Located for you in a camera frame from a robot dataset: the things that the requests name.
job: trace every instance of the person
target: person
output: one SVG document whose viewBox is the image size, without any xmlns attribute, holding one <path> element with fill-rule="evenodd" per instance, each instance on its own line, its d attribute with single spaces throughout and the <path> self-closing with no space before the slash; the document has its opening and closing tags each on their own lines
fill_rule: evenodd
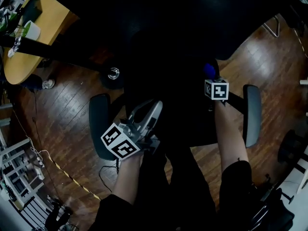
<svg viewBox="0 0 308 231">
<path fill-rule="evenodd" d="M 220 101 L 215 123 L 222 170 L 218 213 L 190 148 L 161 143 L 155 154 L 144 154 L 141 167 L 140 155 L 121 162 L 112 194 L 101 200 L 89 231 L 249 230 L 251 167 L 242 135 Z M 173 168 L 170 184 L 165 156 Z"/>
<path fill-rule="evenodd" d="M 59 215 L 59 210 L 62 207 L 62 204 L 60 201 L 55 201 L 52 203 L 53 210 L 48 215 L 46 221 L 45 221 L 45 229 L 47 231 L 58 231 L 61 226 L 65 225 L 70 216 L 73 214 L 72 210 L 68 207 L 64 208 L 64 213 L 60 217 L 59 220 L 57 220 L 57 217 Z"/>
<path fill-rule="evenodd" d="M 7 81 L 3 71 L 1 71 L 0 73 L 0 81 Z M 41 77 L 31 74 L 26 80 L 21 82 L 19 85 L 24 88 L 32 90 L 42 90 L 42 89 L 51 89 L 53 88 L 54 84 L 55 84 L 54 79 L 47 79 L 43 81 Z"/>
</svg>

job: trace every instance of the black cable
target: black cable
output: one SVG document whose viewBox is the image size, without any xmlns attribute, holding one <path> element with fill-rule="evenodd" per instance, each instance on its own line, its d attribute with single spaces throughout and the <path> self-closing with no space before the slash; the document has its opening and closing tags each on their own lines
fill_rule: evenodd
<svg viewBox="0 0 308 231">
<path fill-rule="evenodd" d="M 100 177 L 100 179 L 101 179 L 103 185 L 104 185 L 110 192 L 112 192 L 111 189 L 110 189 L 109 187 L 107 187 L 106 183 L 105 183 L 105 182 L 103 181 L 103 179 L 101 178 L 101 171 L 102 171 L 102 169 L 105 168 L 105 167 L 106 167 L 106 168 L 114 167 L 114 168 L 116 169 L 116 173 L 119 174 L 119 159 L 116 160 L 115 166 L 102 166 L 101 169 L 100 169 L 100 171 L 98 172 L 98 176 Z"/>
<path fill-rule="evenodd" d="M 38 109 L 37 109 L 37 97 L 36 97 L 35 92 L 34 92 L 34 100 L 35 100 L 35 112 L 36 112 L 36 115 L 35 115 L 35 116 L 36 116 L 36 117 L 33 117 L 33 118 L 32 118 L 32 121 L 33 121 L 33 123 L 34 123 L 34 125 L 35 125 L 35 129 L 36 129 L 36 132 L 37 132 L 38 141 L 39 141 L 41 150 L 43 150 L 43 146 L 42 146 L 42 142 L 41 142 L 41 140 L 40 140 L 40 136 L 39 136 L 39 132 L 38 132 L 39 130 L 38 130 L 38 127 L 37 127 L 37 122 L 36 122 L 36 118 L 37 118 L 37 115 L 38 115 Z M 54 187 L 54 189 L 55 189 L 55 191 L 56 191 L 56 193 L 57 193 L 57 195 L 58 195 L 59 200 L 63 203 L 63 201 L 61 200 L 60 195 L 59 195 L 59 193 L 58 193 L 58 191 L 57 191 L 57 188 L 56 188 L 56 186 L 55 186 L 55 184 L 54 184 L 54 182 L 53 182 L 53 180 L 52 180 L 52 178 L 51 178 L 51 175 L 50 175 L 50 173 L 49 173 L 49 171 L 48 171 L 48 169 L 47 169 L 47 167 L 46 167 L 46 165 L 45 165 L 45 169 L 46 169 L 46 171 L 47 171 L 47 173 L 48 173 L 48 175 L 49 175 L 49 178 L 50 178 L 50 180 L 51 180 L 51 182 L 52 182 L 52 185 L 53 185 L 53 187 Z"/>
</svg>

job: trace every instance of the wooden floor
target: wooden floor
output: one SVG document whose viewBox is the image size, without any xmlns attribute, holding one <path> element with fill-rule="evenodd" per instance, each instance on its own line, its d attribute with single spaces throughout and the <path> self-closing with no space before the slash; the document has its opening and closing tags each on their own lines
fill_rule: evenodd
<svg viewBox="0 0 308 231">
<path fill-rule="evenodd" d="M 242 95 L 244 84 L 256 85 L 261 90 L 262 131 L 259 143 L 248 149 L 248 156 L 256 184 L 262 183 L 267 173 L 277 181 L 284 171 L 276 158 L 285 133 L 292 128 L 299 134 L 306 132 L 307 87 L 300 86 L 299 80 L 307 77 L 308 64 L 298 39 L 284 21 L 279 38 L 272 37 L 261 27 L 229 60 L 219 61 L 219 65 L 232 92 Z M 48 150 L 51 157 L 80 184 L 105 198 L 109 191 L 101 183 L 98 172 L 110 162 L 100 159 L 93 148 L 88 121 L 89 99 L 108 92 L 114 100 L 122 91 L 105 89 L 96 72 L 58 62 L 53 62 L 49 68 L 38 69 L 37 73 L 43 78 L 51 74 L 57 82 L 53 89 L 36 93 L 37 115 L 34 94 L 25 89 L 20 92 L 19 114 L 23 116 L 21 120 L 27 132 L 38 149 Z M 230 115 L 242 127 L 243 117 L 233 108 L 230 108 Z M 33 117 L 36 117 L 42 148 Z M 218 205 L 221 171 L 217 145 L 195 147 L 192 151 Z M 60 198 L 74 211 L 72 223 L 81 231 L 87 230 L 95 219 L 99 201 L 58 170 L 46 155 L 44 158 Z M 170 164 L 166 165 L 166 173 L 170 179 Z M 44 174 L 48 191 L 56 195 L 46 171 Z M 116 180 L 115 170 L 105 170 L 102 178 L 112 188 Z"/>
</svg>

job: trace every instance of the white cube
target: white cube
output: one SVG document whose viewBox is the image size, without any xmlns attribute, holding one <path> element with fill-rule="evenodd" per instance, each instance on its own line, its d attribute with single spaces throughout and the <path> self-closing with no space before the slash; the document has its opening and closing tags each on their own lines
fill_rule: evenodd
<svg viewBox="0 0 308 231">
<path fill-rule="evenodd" d="M 206 79 L 205 95 L 211 100 L 228 100 L 229 83 L 224 79 Z"/>
</svg>

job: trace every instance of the chair leg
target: chair leg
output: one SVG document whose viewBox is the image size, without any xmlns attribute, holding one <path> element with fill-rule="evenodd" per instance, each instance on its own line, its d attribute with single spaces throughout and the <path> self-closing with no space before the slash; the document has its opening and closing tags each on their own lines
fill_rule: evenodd
<svg viewBox="0 0 308 231">
<path fill-rule="evenodd" d="M 299 84 L 300 84 L 300 85 L 308 85 L 308 78 L 307 78 L 307 79 L 301 79 L 301 80 L 299 81 Z"/>
<path fill-rule="evenodd" d="M 270 32 L 270 34 L 272 34 L 275 38 L 278 38 L 279 37 L 279 33 L 280 33 L 280 22 L 279 22 L 279 19 L 278 19 L 278 17 L 276 15 L 273 18 L 277 22 L 276 33 L 274 33 L 273 30 L 266 23 L 264 23 L 263 26 L 264 26 L 264 28 L 266 30 L 268 30 Z"/>
</svg>

